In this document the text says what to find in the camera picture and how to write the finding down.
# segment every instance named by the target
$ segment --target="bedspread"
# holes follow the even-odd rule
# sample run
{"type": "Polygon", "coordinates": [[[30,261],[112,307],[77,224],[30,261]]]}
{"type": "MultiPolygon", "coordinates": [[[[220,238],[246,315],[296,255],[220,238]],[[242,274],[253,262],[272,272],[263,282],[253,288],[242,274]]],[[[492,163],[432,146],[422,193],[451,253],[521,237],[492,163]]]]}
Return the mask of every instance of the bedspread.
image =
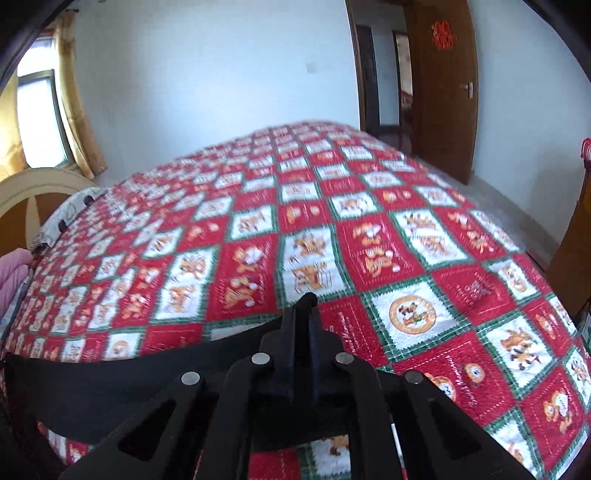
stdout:
{"type": "MultiPolygon", "coordinates": [[[[265,128],[112,187],[42,260],[7,350],[147,355],[260,325],[307,291],[349,352],[424,372],[535,477],[558,478],[586,440],[589,357],[528,257],[421,163],[328,122],[265,128]]],[[[64,460],[85,453],[58,434],[64,460]]],[[[348,472],[346,442],[326,439],[253,455],[250,476],[348,472]]]]}

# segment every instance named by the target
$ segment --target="pillow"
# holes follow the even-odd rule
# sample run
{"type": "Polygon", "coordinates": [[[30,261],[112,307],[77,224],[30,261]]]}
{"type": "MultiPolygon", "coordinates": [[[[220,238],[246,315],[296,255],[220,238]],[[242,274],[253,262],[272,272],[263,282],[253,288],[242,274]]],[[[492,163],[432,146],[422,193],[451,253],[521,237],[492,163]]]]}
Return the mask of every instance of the pillow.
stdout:
{"type": "Polygon", "coordinates": [[[78,215],[105,192],[106,189],[102,187],[90,187],[70,196],[41,226],[31,241],[29,250],[35,253],[47,247],[53,247],[78,215]]]}

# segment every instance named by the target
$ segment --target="metal screw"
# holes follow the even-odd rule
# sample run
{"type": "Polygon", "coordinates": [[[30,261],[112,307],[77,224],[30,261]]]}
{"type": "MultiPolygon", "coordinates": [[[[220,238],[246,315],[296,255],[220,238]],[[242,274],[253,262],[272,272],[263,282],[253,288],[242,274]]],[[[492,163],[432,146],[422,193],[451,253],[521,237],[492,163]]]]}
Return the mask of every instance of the metal screw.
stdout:
{"type": "Polygon", "coordinates": [[[185,385],[194,385],[199,383],[199,380],[201,380],[201,376],[197,372],[185,372],[181,377],[181,382],[185,385]]]}
{"type": "Polygon", "coordinates": [[[347,352],[337,353],[335,356],[335,360],[338,364],[341,365],[349,365],[350,363],[355,360],[355,357],[347,352]]]}
{"type": "Polygon", "coordinates": [[[268,353],[258,352],[252,356],[251,360],[255,365],[266,365],[271,361],[271,357],[268,353]]]}
{"type": "Polygon", "coordinates": [[[418,370],[409,370],[404,374],[404,379],[408,383],[412,383],[414,385],[418,385],[420,382],[422,382],[423,378],[423,374],[418,370]]]}

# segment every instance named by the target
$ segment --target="window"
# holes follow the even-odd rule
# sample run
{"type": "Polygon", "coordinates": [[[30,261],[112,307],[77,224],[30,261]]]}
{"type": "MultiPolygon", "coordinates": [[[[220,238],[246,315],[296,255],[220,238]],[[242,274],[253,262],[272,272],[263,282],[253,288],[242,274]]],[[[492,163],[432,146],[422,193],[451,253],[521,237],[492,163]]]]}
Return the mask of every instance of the window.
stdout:
{"type": "Polygon", "coordinates": [[[17,114],[30,167],[72,163],[56,91],[57,52],[52,39],[37,40],[18,64],[17,114]]]}

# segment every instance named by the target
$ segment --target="wooden door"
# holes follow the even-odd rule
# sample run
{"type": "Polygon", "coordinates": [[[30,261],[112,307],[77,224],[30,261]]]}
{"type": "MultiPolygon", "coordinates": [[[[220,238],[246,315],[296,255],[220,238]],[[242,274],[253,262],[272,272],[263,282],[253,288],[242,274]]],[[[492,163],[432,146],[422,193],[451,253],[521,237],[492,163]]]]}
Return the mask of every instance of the wooden door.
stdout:
{"type": "Polygon", "coordinates": [[[413,153],[468,183],[478,65],[467,0],[414,0],[405,15],[413,64],[413,153]]]}
{"type": "Polygon", "coordinates": [[[363,99],[365,101],[365,131],[379,134],[378,74],[375,66],[374,38],[371,27],[356,25],[359,39],[359,55],[363,74],[363,99]]]}

